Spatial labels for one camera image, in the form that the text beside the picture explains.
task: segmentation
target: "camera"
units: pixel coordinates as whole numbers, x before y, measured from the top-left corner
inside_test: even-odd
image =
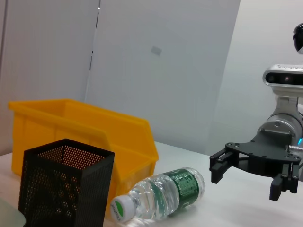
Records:
[[[303,65],[274,65],[264,72],[263,82],[278,96],[303,97]]]

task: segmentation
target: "plastic bin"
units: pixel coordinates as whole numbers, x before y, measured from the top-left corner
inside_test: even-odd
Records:
[[[25,227],[101,227],[113,152],[73,140],[25,151],[19,211]]]
[[[20,175],[25,150],[71,139],[115,153],[108,200],[153,175],[159,159],[146,120],[73,100],[10,102],[15,111],[12,170]]]

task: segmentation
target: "yellow plastic bin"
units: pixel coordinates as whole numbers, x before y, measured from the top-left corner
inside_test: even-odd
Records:
[[[146,120],[69,99],[10,102],[15,111],[12,170],[21,175],[23,153],[64,138],[115,152],[108,201],[153,175],[159,159]]]

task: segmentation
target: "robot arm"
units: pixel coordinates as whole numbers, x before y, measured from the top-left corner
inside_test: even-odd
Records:
[[[294,30],[294,45],[303,54],[303,24]],[[231,167],[273,177],[269,199],[277,201],[281,192],[297,193],[299,169],[303,166],[303,116],[298,98],[303,97],[303,65],[275,65],[263,75],[265,84],[278,95],[275,111],[247,143],[227,143],[210,156],[212,182],[218,183]]]

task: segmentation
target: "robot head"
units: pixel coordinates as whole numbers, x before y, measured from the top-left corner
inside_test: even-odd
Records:
[[[294,46],[299,54],[303,54],[303,23],[294,29]]]

